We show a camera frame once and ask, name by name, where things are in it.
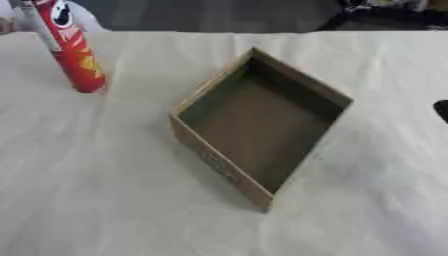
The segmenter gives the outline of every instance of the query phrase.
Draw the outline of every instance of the dark floor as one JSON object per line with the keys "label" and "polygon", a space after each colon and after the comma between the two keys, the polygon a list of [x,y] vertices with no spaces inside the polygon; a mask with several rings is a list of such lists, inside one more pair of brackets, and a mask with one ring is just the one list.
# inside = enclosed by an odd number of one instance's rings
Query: dark floor
{"label": "dark floor", "polygon": [[[336,0],[73,0],[112,30],[310,32],[339,11]],[[340,30],[389,30],[347,24]]]}

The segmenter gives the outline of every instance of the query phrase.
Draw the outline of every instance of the black object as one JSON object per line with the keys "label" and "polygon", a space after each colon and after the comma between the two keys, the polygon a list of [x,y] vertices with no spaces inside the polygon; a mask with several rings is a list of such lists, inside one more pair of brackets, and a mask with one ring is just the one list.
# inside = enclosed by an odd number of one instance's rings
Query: black object
{"label": "black object", "polygon": [[437,114],[448,123],[448,100],[441,100],[434,104]]}
{"label": "black object", "polygon": [[406,6],[373,7],[365,0],[337,0],[342,11],[317,31],[337,30],[346,22],[354,21],[396,27],[404,30],[445,30],[448,28],[448,14],[445,12],[426,10],[412,11]]}

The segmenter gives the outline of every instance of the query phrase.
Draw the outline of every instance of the can label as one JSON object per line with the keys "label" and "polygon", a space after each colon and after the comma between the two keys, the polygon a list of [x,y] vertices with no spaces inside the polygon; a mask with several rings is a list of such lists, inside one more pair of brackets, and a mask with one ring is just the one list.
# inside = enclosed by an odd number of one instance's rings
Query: can label
{"label": "can label", "polygon": [[76,89],[93,92],[105,84],[82,29],[63,0],[22,0],[22,9]]}

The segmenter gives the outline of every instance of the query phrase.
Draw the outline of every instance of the white paper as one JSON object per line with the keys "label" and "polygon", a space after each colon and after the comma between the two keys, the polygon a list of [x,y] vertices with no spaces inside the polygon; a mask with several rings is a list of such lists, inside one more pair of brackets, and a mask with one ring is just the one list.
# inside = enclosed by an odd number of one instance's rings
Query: white paper
{"label": "white paper", "polygon": [[[89,35],[107,97],[0,38],[0,255],[420,256],[448,246],[448,39],[434,32]],[[167,114],[259,47],[355,101],[264,215]]]}

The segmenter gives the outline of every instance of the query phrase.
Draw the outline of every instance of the open box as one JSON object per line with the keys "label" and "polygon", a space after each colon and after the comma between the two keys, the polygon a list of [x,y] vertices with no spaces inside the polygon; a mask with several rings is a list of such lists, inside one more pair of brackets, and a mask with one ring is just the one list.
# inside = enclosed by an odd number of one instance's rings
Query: open box
{"label": "open box", "polygon": [[182,143],[267,210],[274,194],[351,102],[252,49],[170,117]]}

